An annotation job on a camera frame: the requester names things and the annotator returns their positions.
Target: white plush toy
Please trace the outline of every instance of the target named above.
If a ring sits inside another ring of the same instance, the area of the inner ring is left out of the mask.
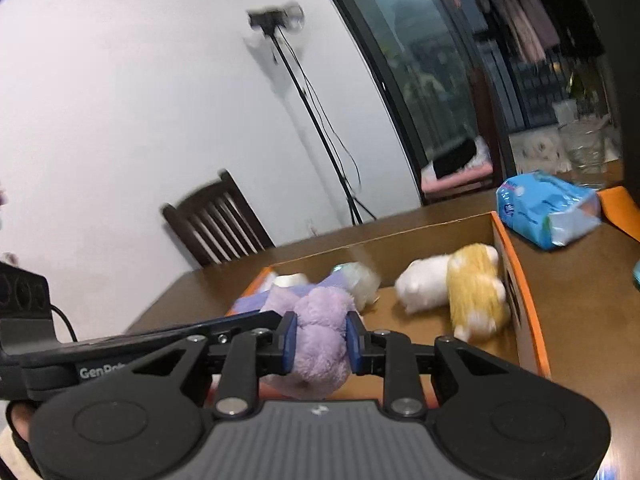
[[[396,281],[408,314],[449,303],[454,336],[482,340],[510,319],[504,285],[498,278],[498,251],[472,244],[453,254],[415,260]]]
[[[396,294],[406,312],[413,314],[449,303],[447,266],[450,256],[415,260],[396,280]]]

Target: wooden table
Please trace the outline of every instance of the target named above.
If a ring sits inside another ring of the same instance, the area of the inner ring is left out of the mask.
[[[607,162],[604,165],[603,169],[604,171],[600,174],[583,175],[582,181],[591,183],[604,183],[605,187],[620,186],[622,184],[622,180],[624,177],[624,165],[622,163],[622,160],[617,159]],[[575,174],[573,171],[556,173],[556,176],[562,178],[563,180],[566,180],[567,182],[575,181]]]
[[[132,331],[224,314],[266,265],[494,208],[484,192],[275,248],[184,275]],[[632,269],[640,244],[608,224],[568,248],[545,253],[512,234],[538,310],[555,381],[593,399],[613,438],[605,462],[618,480],[640,474],[640,291]]]

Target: chair backrest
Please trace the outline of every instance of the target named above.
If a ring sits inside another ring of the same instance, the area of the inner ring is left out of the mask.
[[[228,262],[273,247],[228,171],[197,189],[162,216],[201,266]]]

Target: wet wipes package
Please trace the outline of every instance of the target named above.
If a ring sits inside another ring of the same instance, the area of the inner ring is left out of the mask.
[[[496,195],[502,222],[546,250],[565,246],[600,224],[594,189],[539,171],[508,178]]]

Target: stuffed animal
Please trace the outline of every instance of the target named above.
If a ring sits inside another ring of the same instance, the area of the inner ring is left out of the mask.
[[[376,302],[381,280],[369,267],[360,262],[350,262],[335,266],[332,276],[334,274],[341,275],[344,283],[342,288],[353,296],[358,312]]]
[[[396,280],[396,294],[408,314],[447,304],[448,263],[448,254],[432,256],[424,260],[415,260],[400,274]]]
[[[262,379],[281,394],[302,400],[321,400],[340,388],[351,373],[344,339],[346,316],[355,310],[353,297],[335,286],[316,286],[297,297],[273,287],[261,311],[298,314],[296,355],[289,375]]]
[[[511,312],[497,266],[498,251],[483,244],[451,255],[447,288],[453,335],[458,339],[489,338],[509,321]]]
[[[408,314],[449,303],[454,336],[485,339],[510,318],[498,278],[498,251],[473,244],[453,254],[415,260],[396,280],[396,294]]]

